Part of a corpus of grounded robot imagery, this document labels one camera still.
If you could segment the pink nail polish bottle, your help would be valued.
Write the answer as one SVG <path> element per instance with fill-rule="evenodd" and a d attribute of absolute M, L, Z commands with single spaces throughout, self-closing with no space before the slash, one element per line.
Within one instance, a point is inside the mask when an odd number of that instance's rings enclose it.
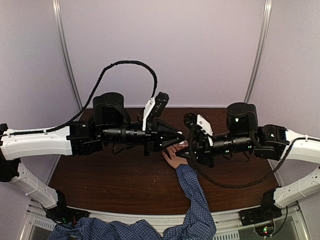
<path fill-rule="evenodd" d="M 176 148 L 179 148 L 179 149 L 182 149 L 182 148 L 185 148 L 185 147 L 188 147 L 189 146 L 189 143 L 187 140 L 185 141 L 182 141 L 182 142 L 179 142 L 175 145 Z"/>

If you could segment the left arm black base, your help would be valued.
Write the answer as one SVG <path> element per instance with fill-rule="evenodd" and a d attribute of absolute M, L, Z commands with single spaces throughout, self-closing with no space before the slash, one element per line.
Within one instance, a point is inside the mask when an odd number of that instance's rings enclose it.
<path fill-rule="evenodd" d="M 90 213 L 85 210 L 67 208 L 65 210 L 45 209 L 45 216 L 55 223 L 77 223 L 81 218 L 89 217 Z"/>

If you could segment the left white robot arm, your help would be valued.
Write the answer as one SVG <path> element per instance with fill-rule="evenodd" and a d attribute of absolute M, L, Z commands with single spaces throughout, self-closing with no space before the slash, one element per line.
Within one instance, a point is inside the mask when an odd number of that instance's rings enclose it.
<path fill-rule="evenodd" d="M 26 195 L 41 203 L 61 222 L 72 218 L 63 193 L 48 187 L 30 173 L 22 157 L 62 155 L 85 156 L 108 144 L 143 146 L 144 154 L 159 152 L 181 143 L 181 131 L 162 121 L 160 115 L 169 101 L 160 92 L 146 103 L 142 121 L 133 122 L 124 107 L 124 96 L 108 92 L 93 99 L 93 114 L 86 121 L 74 120 L 53 128 L 14 130 L 0 126 L 0 180 L 16 184 Z"/>

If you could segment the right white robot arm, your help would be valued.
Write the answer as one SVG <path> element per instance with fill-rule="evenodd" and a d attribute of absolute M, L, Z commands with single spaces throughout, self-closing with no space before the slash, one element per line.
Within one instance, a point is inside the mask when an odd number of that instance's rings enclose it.
<path fill-rule="evenodd" d="M 188 113 L 184 124 L 189 128 L 188 146 L 176 152 L 192 165 L 214 166 L 214 158 L 236 153 L 278 161 L 271 173 L 252 183 L 239 185 L 248 188 L 272 176 L 286 160 L 300 160 L 319 164 L 320 140 L 283 126 L 258 125 L 256 106 L 236 102 L 226 108 L 227 132 L 214 134 L 211 124 L 200 114 Z"/>

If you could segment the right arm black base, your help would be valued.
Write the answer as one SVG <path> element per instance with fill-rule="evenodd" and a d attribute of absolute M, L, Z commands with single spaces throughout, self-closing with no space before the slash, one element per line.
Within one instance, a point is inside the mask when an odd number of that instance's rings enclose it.
<path fill-rule="evenodd" d="M 276 206 L 259 206 L 241 210 L 238 214 L 241 224 L 244 227 L 279 218 L 282 216 L 282 210 Z"/>

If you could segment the mannequin hand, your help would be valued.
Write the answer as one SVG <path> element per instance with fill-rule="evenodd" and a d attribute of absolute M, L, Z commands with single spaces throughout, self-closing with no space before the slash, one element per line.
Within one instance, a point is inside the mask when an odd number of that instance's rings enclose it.
<path fill-rule="evenodd" d="M 188 165 L 185 158 L 176 155 L 178 148 L 175 145 L 169 146 L 162 151 L 162 155 L 166 162 L 174 169 L 177 169 L 180 165 Z"/>

